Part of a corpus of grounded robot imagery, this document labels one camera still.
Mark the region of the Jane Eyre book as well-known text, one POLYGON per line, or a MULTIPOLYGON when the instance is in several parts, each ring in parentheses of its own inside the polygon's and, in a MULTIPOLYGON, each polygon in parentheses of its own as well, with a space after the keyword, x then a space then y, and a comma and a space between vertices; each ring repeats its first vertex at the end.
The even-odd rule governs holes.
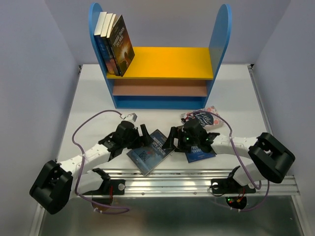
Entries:
POLYGON ((97 21, 97 24, 96 24, 96 27, 94 30, 94 39, 95 39, 96 44, 98 46, 98 49, 100 51, 100 54, 101 54, 101 57, 102 57, 103 62, 105 64, 105 67, 107 68, 107 72, 111 73, 111 72, 113 72, 113 70, 112 70, 110 60, 109 60, 108 51, 106 49, 106 46, 105 46, 103 39, 101 38, 101 32, 102 32, 102 28, 103 28, 106 14, 107 14, 107 12, 100 12, 100 14, 99 14, 98 21, 97 21))

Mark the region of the Nineteen Eighty-Four book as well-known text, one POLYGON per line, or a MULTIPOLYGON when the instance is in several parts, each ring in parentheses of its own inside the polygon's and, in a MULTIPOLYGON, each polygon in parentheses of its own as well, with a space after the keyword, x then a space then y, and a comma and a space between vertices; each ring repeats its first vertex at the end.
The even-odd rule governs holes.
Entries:
POLYGON ((136 148, 127 153, 143 176, 147 176, 174 151, 174 149, 162 148, 167 137, 160 130, 156 129, 150 136, 153 142, 149 146, 136 148))

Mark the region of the Three Days to See book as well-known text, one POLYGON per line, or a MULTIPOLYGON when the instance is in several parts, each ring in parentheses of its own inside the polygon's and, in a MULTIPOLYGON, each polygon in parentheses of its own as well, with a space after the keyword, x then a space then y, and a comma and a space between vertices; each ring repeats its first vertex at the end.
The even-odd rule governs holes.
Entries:
POLYGON ((108 39, 119 75, 124 76, 135 52, 122 15, 115 15, 108 39))

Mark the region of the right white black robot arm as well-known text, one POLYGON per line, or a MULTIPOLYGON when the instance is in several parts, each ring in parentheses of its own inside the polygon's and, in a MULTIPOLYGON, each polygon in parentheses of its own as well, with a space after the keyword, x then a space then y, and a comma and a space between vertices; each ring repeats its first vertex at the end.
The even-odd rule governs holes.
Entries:
POLYGON ((294 154, 270 133, 251 138, 225 136, 207 132, 195 119, 172 127, 162 147, 185 153, 191 147, 198 147, 204 153, 234 154, 252 161, 249 165, 240 163, 225 179, 212 180, 214 194, 238 193, 243 187, 262 180, 279 184, 295 161, 294 154))

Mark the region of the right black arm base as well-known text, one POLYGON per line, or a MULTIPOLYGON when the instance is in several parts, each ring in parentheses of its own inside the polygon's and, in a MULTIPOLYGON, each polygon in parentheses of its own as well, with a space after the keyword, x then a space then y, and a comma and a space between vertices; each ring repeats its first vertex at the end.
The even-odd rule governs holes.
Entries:
POLYGON ((210 189, 212 190, 212 193, 215 195, 256 193, 256 190, 250 188, 248 185, 241 186, 234 179, 228 179, 228 178, 212 179, 210 189))

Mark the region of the Little Women book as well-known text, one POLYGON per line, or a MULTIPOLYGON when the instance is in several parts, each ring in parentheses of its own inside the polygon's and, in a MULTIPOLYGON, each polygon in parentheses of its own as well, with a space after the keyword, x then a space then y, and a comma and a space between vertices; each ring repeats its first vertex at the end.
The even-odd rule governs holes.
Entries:
POLYGON ((195 118, 199 121, 199 123, 205 130, 210 131, 223 126, 223 121, 213 114, 218 115, 218 112, 214 106, 210 106, 203 109, 183 113, 180 115, 180 119, 182 121, 182 124, 184 124, 186 121, 195 118))

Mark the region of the A Tale of Two Cities book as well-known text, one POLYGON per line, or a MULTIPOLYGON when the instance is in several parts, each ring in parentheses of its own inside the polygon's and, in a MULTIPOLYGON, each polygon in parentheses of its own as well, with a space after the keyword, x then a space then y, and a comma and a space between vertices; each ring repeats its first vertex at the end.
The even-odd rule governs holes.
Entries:
POLYGON ((111 50, 111 46, 109 43, 109 38, 108 38, 108 30, 111 26, 111 20, 113 17, 113 13, 105 13, 105 18, 104 18, 104 22, 102 25, 102 29, 101 29, 101 40, 103 42, 104 45, 104 49, 103 49, 103 57, 105 60, 105 65, 107 67, 107 71, 109 74, 114 74, 116 76, 119 75, 119 71, 117 69, 115 60, 114 60, 114 56, 111 50))

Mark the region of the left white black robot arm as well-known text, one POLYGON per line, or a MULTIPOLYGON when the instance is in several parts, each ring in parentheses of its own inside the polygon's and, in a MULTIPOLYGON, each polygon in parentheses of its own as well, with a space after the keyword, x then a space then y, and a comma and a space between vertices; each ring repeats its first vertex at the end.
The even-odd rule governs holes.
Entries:
POLYGON ((33 197, 50 214, 61 211, 76 196, 96 191, 112 196, 115 187, 110 176, 98 166, 126 149, 147 147, 153 142, 145 125, 136 128, 123 120, 116 130, 82 154, 62 162, 44 164, 30 189, 33 197))

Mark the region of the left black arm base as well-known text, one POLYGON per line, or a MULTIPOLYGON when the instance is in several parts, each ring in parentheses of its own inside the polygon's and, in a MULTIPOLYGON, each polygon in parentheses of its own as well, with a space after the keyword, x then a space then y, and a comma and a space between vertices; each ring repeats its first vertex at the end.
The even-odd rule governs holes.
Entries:
POLYGON ((125 179, 111 179, 106 180, 101 184, 99 189, 91 190, 83 193, 86 196, 92 195, 104 195, 104 196, 113 196, 113 195, 124 195, 125 194, 125 179))

